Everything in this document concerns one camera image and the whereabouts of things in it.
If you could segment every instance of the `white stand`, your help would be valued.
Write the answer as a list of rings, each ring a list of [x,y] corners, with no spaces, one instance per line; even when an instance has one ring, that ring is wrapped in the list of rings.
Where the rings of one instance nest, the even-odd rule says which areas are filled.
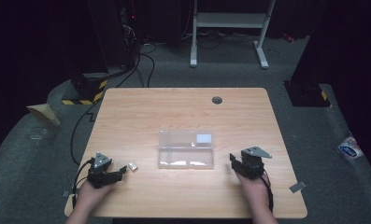
[[[193,9],[193,36],[191,47],[191,67],[197,66],[197,27],[230,27],[230,28],[259,28],[261,33],[258,41],[254,41],[254,47],[263,69],[268,69],[266,57],[262,50],[264,36],[272,17],[273,7],[276,0],[270,0],[266,13],[198,13],[197,0],[194,0]]]

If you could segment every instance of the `human hand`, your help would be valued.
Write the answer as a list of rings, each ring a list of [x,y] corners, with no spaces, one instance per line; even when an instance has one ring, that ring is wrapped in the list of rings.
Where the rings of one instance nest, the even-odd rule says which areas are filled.
[[[93,185],[86,180],[80,187],[77,197],[77,204],[65,223],[87,223],[87,220],[94,208],[104,200],[114,186],[115,183],[103,186],[100,189],[95,189]]]
[[[261,178],[250,180],[238,172],[235,172],[238,180],[240,180],[243,194],[250,205],[252,221],[254,224],[277,224],[278,221],[273,216],[269,209],[269,197],[266,185]],[[270,186],[267,175],[262,176],[264,181]]]
[[[266,186],[264,182],[260,178],[256,178],[254,180],[250,180],[243,175],[240,175],[238,172],[235,172],[237,175],[238,180],[241,183],[241,188],[243,189],[244,196],[249,202],[250,206],[254,206],[258,204],[260,206],[266,205],[269,206],[269,199],[267,195]],[[264,174],[262,178],[269,184],[267,176]]]
[[[88,211],[89,213],[103,201],[106,195],[113,189],[114,184],[105,185],[100,189],[95,189],[89,181],[85,181],[78,193],[77,197],[77,207],[81,207],[83,211]]]

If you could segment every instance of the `clear plastic box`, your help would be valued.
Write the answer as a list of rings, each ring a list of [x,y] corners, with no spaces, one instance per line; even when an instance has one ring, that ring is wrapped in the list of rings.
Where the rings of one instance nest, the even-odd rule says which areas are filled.
[[[160,130],[158,166],[163,169],[212,169],[213,132]]]

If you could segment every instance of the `gray carpet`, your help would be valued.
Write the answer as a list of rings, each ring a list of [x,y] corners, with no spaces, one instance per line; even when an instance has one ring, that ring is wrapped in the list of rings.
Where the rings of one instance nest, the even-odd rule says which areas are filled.
[[[335,94],[329,85],[321,85],[333,107],[293,107],[282,81],[290,80],[307,39],[287,43],[267,38],[264,51],[270,68],[262,70],[250,42],[223,43],[214,49],[198,50],[198,66],[190,68],[190,47],[150,45],[148,53],[155,68],[150,87],[263,87],[272,102],[278,125],[302,190],[308,215],[303,219],[280,219],[280,223],[371,223],[371,166],[366,158],[350,165],[335,152],[349,129]],[[214,42],[200,42],[214,47]],[[141,56],[139,71],[147,85],[152,68],[149,58]],[[109,80],[116,87],[126,75]],[[61,97],[69,81],[51,90],[47,102],[62,125],[57,137],[44,144],[32,141],[38,122],[24,116],[0,147],[0,223],[64,223],[64,190],[70,190],[78,166],[70,156],[71,135],[89,105],[62,105]],[[121,87],[141,87],[138,73]],[[92,112],[98,113],[99,105]],[[74,138],[78,161],[86,147],[93,123],[85,116]],[[109,218],[91,218],[90,223],[111,223]],[[120,223],[166,223],[167,220],[119,219]],[[248,223],[248,220],[224,220],[219,223]],[[210,223],[208,220],[169,220],[169,223]]]

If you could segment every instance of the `metal stand leg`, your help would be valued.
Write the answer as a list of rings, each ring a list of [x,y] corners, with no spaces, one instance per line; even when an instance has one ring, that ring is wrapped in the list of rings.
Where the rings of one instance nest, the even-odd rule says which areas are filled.
[[[262,44],[264,42],[264,36],[266,35],[266,30],[270,22],[270,18],[272,17],[273,7],[275,5],[276,0],[271,0],[269,3],[269,8],[267,10],[266,16],[264,17],[264,25],[261,30],[261,34],[258,41],[254,41],[254,47],[257,51],[258,58],[261,63],[261,67],[263,69],[268,69],[269,64],[267,63],[266,57],[264,56],[264,51],[262,50]]]
[[[197,0],[194,0],[193,8],[193,30],[192,30],[192,47],[191,47],[191,67],[197,66]]]

